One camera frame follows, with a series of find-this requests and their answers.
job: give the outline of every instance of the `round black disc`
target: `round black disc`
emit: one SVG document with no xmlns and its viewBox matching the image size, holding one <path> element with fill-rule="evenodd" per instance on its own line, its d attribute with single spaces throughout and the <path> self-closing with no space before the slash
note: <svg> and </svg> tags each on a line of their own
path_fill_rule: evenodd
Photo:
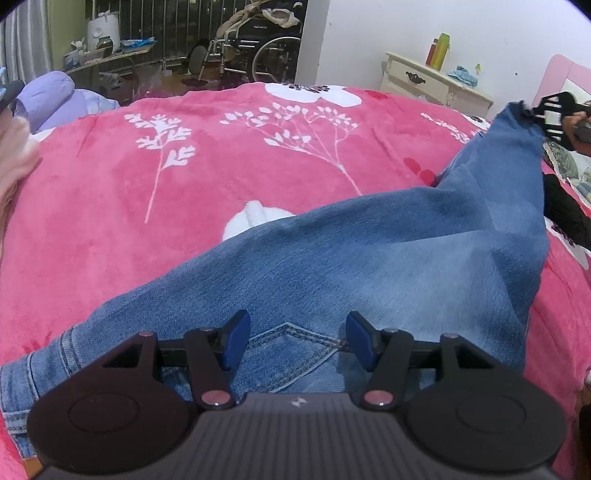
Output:
<svg viewBox="0 0 591 480">
<path fill-rule="evenodd" d="M 179 444 L 189 426 L 187 404 L 132 370 L 105 369 L 105 379 L 83 371 L 37 401 L 27 430 L 41 463 L 108 475 L 149 465 Z"/>
<path fill-rule="evenodd" d="M 407 426 L 425 450 L 462 469 L 519 472 L 552 459 L 565 434 L 556 402 L 526 382 L 505 393 L 489 387 L 432 385 L 410 401 Z"/>
</svg>

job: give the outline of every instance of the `gray fabric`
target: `gray fabric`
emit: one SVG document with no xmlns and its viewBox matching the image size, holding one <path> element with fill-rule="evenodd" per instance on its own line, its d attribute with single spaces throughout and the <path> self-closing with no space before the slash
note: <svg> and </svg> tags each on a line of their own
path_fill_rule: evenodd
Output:
<svg viewBox="0 0 591 480">
<path fill-rule="evenodd" d="M 28 83 L 53 70 L 47 0 L 25 0 L 0 23 L 0 67 L 3 82 Z"/>
</svg>

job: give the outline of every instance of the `pink cloth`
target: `pink cloth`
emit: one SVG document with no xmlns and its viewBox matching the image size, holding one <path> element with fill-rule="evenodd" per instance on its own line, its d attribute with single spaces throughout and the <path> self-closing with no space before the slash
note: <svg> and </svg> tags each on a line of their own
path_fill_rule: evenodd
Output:
<svg viewBox="0 0 591 480">
<path fill-rule="evenodd" d="M 42 143 L 8 227 L 0 364 L 249 226 L 429 185 L 477 130 L 456 111 L 407 98 L 263 84 L 146 99 L 60 127 Z M 591 346 L 581 316 L 590 288 L 555 240 L 532 309 L 528 376 L 569 411 Z M 21 480 L 0 436 L 0 478 Z M 562 475 L 572 472 L 566 448 Z"/>
</svg>

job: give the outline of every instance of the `wheelchair wheel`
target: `wheelchair wheel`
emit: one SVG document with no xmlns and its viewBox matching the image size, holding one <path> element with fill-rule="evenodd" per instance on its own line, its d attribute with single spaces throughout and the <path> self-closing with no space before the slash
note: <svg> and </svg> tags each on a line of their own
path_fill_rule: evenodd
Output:
<svg viewBox="0 0 591 480">
<path fill-rule="evenodd" d="M 251 82 L 294 83 L 301 38 L 296 35 L 274 35 L 253 48 L 246 65 Z"/>
</svg>

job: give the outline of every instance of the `red bottle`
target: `red bottle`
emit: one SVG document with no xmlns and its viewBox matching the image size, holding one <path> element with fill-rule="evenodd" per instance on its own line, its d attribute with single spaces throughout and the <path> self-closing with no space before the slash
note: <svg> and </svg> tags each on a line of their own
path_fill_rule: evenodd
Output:
<svg viewBox="0 0 591 480">
<path fill-rule="evenodd" d="M 437 47 L 437 39 L 434 38 L 433 45 L 431 45 L 431 48 L 429 49 L 429 55 L 427 55 L 427 61 L 425 62 L 425 65 L 427 65 L 427 66 L 431 65 L 431 61 L 433 59 L 433 54 L 435 53 L 436 47 Z"/>
</svg>

